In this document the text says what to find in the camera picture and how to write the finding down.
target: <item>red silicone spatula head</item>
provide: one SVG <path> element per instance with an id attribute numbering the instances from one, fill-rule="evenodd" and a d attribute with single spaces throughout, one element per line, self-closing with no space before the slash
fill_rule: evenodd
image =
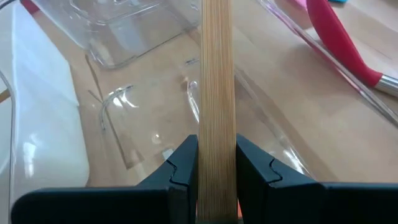
<path id="1" fill-rule="evenodd" d="M 307 0 L 311 22 L 326 48 L 361 81 L 376 86 L 382 73 L 370 69 L 361 58 L 327 0 Z"/>

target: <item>bamboo skewer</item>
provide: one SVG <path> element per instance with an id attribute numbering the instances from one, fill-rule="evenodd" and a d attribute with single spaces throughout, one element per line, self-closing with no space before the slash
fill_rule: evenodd
<path id="1" fill-rule="evenodd" d="M 236 222 L 231 0 L 202 0 L 198 218 Z"/>

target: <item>wooden table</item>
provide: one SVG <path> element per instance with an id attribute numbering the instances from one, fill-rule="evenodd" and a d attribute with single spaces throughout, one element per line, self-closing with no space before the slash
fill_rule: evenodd
<path id="1" fill-rule="evenodd" d="M 305 11 L 290 0 L 275 1 L 301 27 L 310 28 Z M 233 2 L 236 70 L 258 99 L 256 105 L 237 83 L 238 131 L 321 181 L 398 182 L 397 129 L 255 0 Z M 398 70 L 398 3 L 350 0 L 335 11 L 359 47 L 371 50 L 392 71 Z M 88 185 L 137 184 L 162 163 L 167 149 L 196 133 L 186 90 L 199 72 L 198 63 L 187 63 L 199 58 L 197 30 L 109 71 L 85 56 L 41 12 L 35 18 L 73 70 L 90 160 Z M 103 100 L 129 84 L 136 88 L 125 94 L 127 101 L 119 97 L 108 107 L 110 122 L 106 119 L 103 132 L 98 120 L 101 103 L 88 90 Z M 377 94 L 398 111 L 397 100 Z M 280 146 L 270 120 L 296 151 Z"/>

